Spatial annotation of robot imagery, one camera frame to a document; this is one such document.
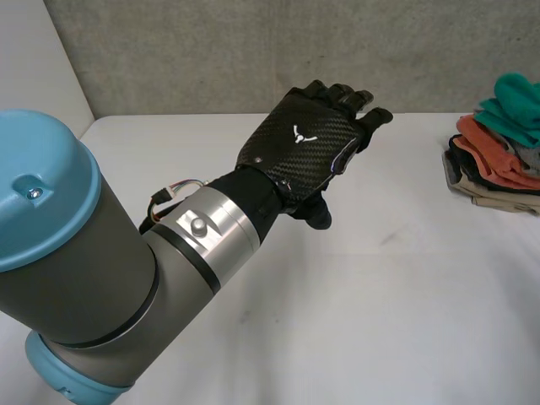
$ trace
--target light blue end cap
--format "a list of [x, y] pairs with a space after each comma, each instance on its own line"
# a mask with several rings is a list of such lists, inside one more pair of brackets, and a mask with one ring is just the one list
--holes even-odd
[[56, 118], [0, 111], [0, 273], [66, 243], [98, 202], [94, 156]]
[[79, 374], [51, 352], [34, 331], [26, 338], [26, 356], [53, 390], [77, 405], [110, 405], [131, 388], [106, 386]]

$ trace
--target cable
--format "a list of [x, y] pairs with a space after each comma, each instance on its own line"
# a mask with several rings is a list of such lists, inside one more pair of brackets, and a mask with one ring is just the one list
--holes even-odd
[[160, 215], [160, 213], [154, 213], [154, 208], [157, 205], [167, 203], [168, 201], [171, 201], [173, 198], [177, 197], [178, 193], [182, 188], [189, 185], [196, 185], [199, 187], [204, 187], [205, 182], [202, 182], [197, 179], [185, 179], [182, 181], [178, 181], [176, 183], [171, 184], [170, 186], [164, 187], [158, 192], [156, 192], [151, 198], [150, 198], [150, 204], [148, 205], [148, 208], [146, 210], [146, 216], [147, 218], [153, 223], [157, 224], [161, 217], [164, 215]]

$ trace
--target fabric pile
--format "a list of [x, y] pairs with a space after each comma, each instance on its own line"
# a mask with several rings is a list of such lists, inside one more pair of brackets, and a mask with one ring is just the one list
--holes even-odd
[[540, 84], [508, 73], [494, 92], [457, 122], [446, 181], [478, 206], [540, 215]]

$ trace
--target carbon fiber hand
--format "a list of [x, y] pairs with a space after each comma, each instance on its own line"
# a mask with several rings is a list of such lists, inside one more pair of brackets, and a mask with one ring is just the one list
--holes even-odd
[[305, 89], [292, 88], [248, 139], [237, 167], [250, 166], [269, 177], [284, 213], [326, 229], [332, 217], [321, 191], [367, 148], [375, 129], [392, 120], [381, 108], [356, 120], [372, 100], [368, 91], [343, 84], [327, 88], [318, 80]]

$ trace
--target white wall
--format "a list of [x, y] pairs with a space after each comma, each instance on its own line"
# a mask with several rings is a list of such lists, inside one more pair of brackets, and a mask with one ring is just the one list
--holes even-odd
[[41, 0], [0, 0], [0, 110], [55, 116], [80, 138], [94, 117]]
[[[0, 0], [0, 110], [7, 108], [51, 114], [79, 138], [94, 121], [41, 0]], [[0, 312], [0, 405], [70, 403], [28, 363], [28, 332]]]

